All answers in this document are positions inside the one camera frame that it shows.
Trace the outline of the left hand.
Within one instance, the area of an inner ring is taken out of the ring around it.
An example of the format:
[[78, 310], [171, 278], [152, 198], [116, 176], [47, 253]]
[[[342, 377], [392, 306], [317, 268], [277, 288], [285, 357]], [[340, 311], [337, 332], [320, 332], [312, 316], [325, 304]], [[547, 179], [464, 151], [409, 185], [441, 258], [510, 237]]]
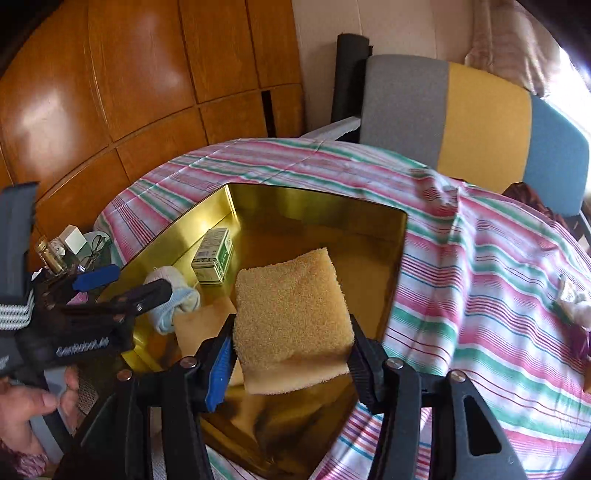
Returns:
[[1, 379], [1, 441], [12, 451], [40, 455], [44, 450], [33, 434], [30, 419], [53, 413], [60, 408], [70, 430], [75, 430], [80, 411], [77, 407], [79, 378], [75, 367], [64, 373], [66, 390], [57, 398], [50, 392], [13, 385], [8, 377]]

